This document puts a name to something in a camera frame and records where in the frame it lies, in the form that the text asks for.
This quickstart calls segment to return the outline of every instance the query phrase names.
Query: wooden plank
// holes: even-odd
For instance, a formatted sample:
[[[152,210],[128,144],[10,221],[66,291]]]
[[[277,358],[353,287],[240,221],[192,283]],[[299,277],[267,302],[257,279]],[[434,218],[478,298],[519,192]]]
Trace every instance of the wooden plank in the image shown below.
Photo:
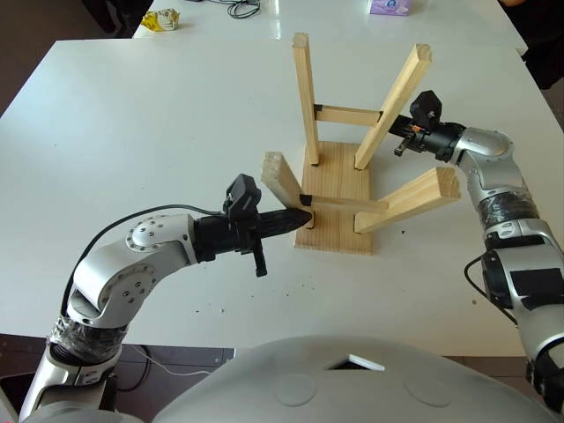
[[[375,126],[380,119],[380,114],[375,110],[364,108],[339,108],[336,106],[315,105],[315,118],[317,121],[348,123],[349,125]]]
[[[261,181],[286,208],[303,209],[313,216],[314,212],[311,207],[301,203],[300,195],[303,194],[303,191],[281,152],[264,154]],[[313,227],[313,225],[314,220],[311,219],[305,227]]]
[[[310,165],[319,164],[319,141],[315,121],[314,81],[309,57],[309,38],[306,33],[296,33],[292,42],[293,60],[296,65],[301,113],[306,131],[306,152]]]
[[[349,212],[382,213],[388,210],[387,201],[357,200],[354,198],[336,198],[325,196],[300,196],[301,203],[312,209],[344,210]]]
[[[354,219],[354,232],[367,234],[399,220],[428,212],[460,198],[460,183],[452,167],[436,167],[406,183],[382,200],[389,208],[379,214],[359,212]]]
[[[356,152],[354,166],[357,169],[366,168],[376,148],[378,148],[397,115],[412,96],[415,87],[425,75],[430,63],[431,48],[427,44],[416,44],[384,101],[380,120],[374,128],[368,130],[359,150]]]
[[[315,196],[370,199],[370,171],[354,169],[356,144],[320,142],[321,164],[310,166],[304,158],[301,186]],[[313,229],[296,231],[295,247],[370,255],[372,234],[356,234],[354,212],[318,210]]]

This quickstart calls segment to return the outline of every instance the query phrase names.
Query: wire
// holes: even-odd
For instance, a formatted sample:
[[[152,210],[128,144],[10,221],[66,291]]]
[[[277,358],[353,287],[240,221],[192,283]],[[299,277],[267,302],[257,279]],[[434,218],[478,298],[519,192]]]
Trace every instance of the wire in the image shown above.
[[[141,348],[143,348],[146,352],[145,355],[145,367],[143,369],[143,373],[141,374],[141,378],[137,381],[137,383],[135,385],[133,385],[130,388],[116,388],[118,392],[131,392],[133,390],[136,390],[139,386],[141,386],[141,384],[147,380],[147,378],[149,377],[149,373],[151,373],[151,352],[149,351],[149,348],[146,345],[141,345]]]
[[[134,346],[134,345],[132,345],[132,346],[133,346],[133,349],[136,350],[139,354],[144,356],[146,359],[148,359],[153,364],[162,368],[169,375],[172,375],[172,376],[196,376],[196,375],[211,375],[212,374],[212,372],[208,372],[207,370],[198,370],[197,372],[191,372],[191,373],[176,373],[176,372],[173,372],[172,370],[168,370],[168,368],[166,368],[164,365],[160,364],[153,357],[150,357],[149,356],[150,354],[147,355],[144,352],[142,352],[140,349],[138,349],[136,346]]]
[[[116,226],[119,226],[122,223],[127,222],[128,220],[138,218],[139,216],[143,216],[144,214],[158,212],[160,210],[168,210],[168,209],[186,209],[186,210],[191,210],[191,211],[196,212],[196,213],[207,214],[209,216],[220,216],[220,215],[223,214],[221,211],[208,211],[208,210],[200,209],[199,207],[195,207],[193,205],[167,204],[167,205],[160,205],[160,206],[157,206],[157,207],[152,207],[151,209],[145,209],[145,210],[142,210],[142,211],[137,211],[137,212],[132,213],[128,216],[125,216],[124,218],[116,220],[114,223],[109,224],[104,229],[99,231],[96,234],[96,236],[94,236],[92,238],[92,240],[86,246],[85,250],[80,255],[80,258],[77,260],[77,263],[75,264],[74,268],[72,269],[72,273],[70,274],[69,280],[67,281],[67,286],[64,288],[63,301],[61,302],[61,315],[62,316],[68,316],[68,314],[67,314],[67,303],[69,302],[69,296],[71,295],[71,289],[72,289],[73,280],[74,280],[74,272],[76,271],[80,262],[82,262],[85,259],[85,257],[88,255],[88,253],[90,253],[90,251],[94,247],[94,245],[96,245],[96,242],[98,242],[102,236],[104,236],[107,232],[114,229]]]
[[[484,297],[486,300],[490,301],[489,298],[487,298],[487,294],[479,287],[477,286],[474,282],[472,282],[472,279],[470,279],[470,275],[468,274],[468,270],[477,262],[480,261],[480,259],[482,258],[482,255],[476,257],[474,260],[472,260],[471,262],[469,262],[468,264],[466,264],[466,266],[464,266],[464,277],[466,278],[466,280],[468,281],[468,283],[472,286],[472,288],[474,288],[476,291],[479,292],[479,294]],[[510,314],[508,313],[506,310],[504,310],[503,308],[501,308],[500,306],[498,306],[497,304],[494,304],[498,310],[500,310],[504,316],[506,316],[515,326],[517,326],[517,320]]]
[[[227,14],[234,19],[250,18],[261,10],[260,0],[208,0],[208,2],[229,6],[227,7]],[[247,9],[247,11],[239,12],[240,9]]]

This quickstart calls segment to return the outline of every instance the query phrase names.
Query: floor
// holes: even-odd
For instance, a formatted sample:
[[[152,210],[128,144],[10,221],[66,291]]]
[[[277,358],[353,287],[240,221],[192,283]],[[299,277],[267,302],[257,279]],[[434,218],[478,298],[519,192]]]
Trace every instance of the floor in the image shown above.
[[[68,0],[3,0],[4,16],[0,26],[0,115],[9,106],[19,88],[56,40],[99,39],[104,33],[80,2]],[[564,128],[564,80],[543,93]],[[0,377],[33,372],[44,348],[42,338],[14,337],[0,334]],[[176,373],[197,370],[213,371],[233,357],[232,349],[173,348],[152,346],[155,359]],[[451,357],[467,367],[536,396],[524,379],[524,358]],[[133,385],[143,373],[145,358],[126,345],[115,372],[119,386]],[[156,366],[147,380],[132,392],[118,395],[118,408],[150,421],[163,406],[203,376],[173,376]]]

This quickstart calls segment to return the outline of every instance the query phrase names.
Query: table surface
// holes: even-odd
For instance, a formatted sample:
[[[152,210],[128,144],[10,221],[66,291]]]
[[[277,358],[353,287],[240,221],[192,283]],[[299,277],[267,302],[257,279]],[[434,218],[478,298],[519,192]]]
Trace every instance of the table surface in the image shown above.
[[[316,101],[379,108],[411,48],[313,39]],[[513,48],[436,45],[419,89],[442,99],[443,120],[513,138],[562,242],[562,132],[519,64]],[[365,133],[319,123],[321,140],[359,143]],[[291,42],[59,41],[0,119],[0,139],[0,332],[42,336],[80,251],[109,222],[159,204],[218,209],[237,174],[259,180],[266,151],[283,152],[300,177]],[[430,154],[394,156],[399,142],[388,135],[373,158],[373,198],[440,165]],[[280,208],[258,185],[260,210]],[[267,239],[267,277],[255,278],[252,256],[235,253],[179,271],[145,302],[127,341],[249,347],[351,334],[445,355],[523,354],[510,322],[464,281],[481,234],[464,191],[457,203],[379,231],[374,256],[294,249],[290,234]]]
[[[135,37],[228,40],[291,40],[308,32],[322,41],[396,41],[453,45],[527,45],[497,0],[414,0],[409,17],[371,15],[370,0],[263,0],[260,14],[232,19],[227,6],[207,1],[154,0],[150,10],[174,8],[180,26],[154,33],[144,26]]]

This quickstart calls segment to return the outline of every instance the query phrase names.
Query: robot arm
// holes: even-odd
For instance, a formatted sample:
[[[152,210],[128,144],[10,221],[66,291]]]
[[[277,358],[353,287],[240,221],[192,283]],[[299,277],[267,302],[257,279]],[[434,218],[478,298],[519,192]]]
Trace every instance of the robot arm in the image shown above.
[[[547,405],[564,401],[564,254],[513,161],[513,143],[500,132],[443,123],[432,91],[399,116],[390,130],[404,137],[395,150],[432,152],[459,166],[484,228],[481,257],[487,298],[511,310],[529,362],[527,376]]]
[[[82,260],[20,421],[40,407],[65,407],[69,401],[97,410],[129,323],[166,276],[227,251],[252,252],[256,275],[265,275],[261,239],[293,231],[311,215],[297,209],[259,214],[260,198],[254,180],[241,174],[227,189],[222,213],[197,220],[189,214],[151,216],[132,227],[124,240]]]

